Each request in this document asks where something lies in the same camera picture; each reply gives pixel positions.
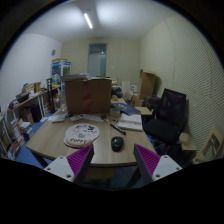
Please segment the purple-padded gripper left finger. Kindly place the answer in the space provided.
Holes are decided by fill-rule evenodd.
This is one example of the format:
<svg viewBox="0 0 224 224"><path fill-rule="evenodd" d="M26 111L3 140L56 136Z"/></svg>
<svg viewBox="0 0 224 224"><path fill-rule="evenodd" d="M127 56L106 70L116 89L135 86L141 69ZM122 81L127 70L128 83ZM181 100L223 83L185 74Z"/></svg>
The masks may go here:
<svg viewBox="0 0 224 224"><path fill-rule="evenodd" d="M59 156L45 168L45 171L69 182L82 183L93 155L94 147L90 144L67 157Z"/></svg>

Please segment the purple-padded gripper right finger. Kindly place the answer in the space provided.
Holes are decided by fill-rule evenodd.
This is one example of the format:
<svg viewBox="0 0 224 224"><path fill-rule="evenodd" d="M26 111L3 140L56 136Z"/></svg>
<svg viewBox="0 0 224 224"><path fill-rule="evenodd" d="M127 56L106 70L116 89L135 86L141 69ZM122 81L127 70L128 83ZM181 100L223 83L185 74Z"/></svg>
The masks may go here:
<svg viewBox="0 0 224 224"><path fill-rule="evenodd" d="M159 156L138 144L134 145L133 154L136 158L141 177L145 182L157 181L182 169L168 155Z"/></svg>

